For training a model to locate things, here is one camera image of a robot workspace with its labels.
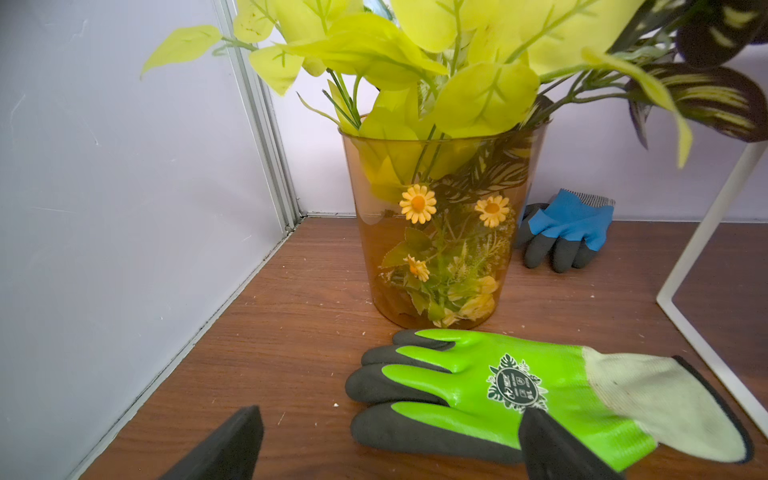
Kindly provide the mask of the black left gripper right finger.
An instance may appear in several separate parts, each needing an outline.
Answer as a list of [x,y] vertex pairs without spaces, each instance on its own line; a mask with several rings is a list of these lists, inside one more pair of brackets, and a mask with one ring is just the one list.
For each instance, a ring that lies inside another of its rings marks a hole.
[[518,437],[531,480],[624,478],[541,409],[525,411]]

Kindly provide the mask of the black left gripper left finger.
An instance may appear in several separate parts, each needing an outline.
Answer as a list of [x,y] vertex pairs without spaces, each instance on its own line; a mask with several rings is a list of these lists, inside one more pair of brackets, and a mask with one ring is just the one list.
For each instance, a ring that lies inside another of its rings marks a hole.
[[160,479],[251,480],[263,437],[264,424],[259,407],[243,407]]

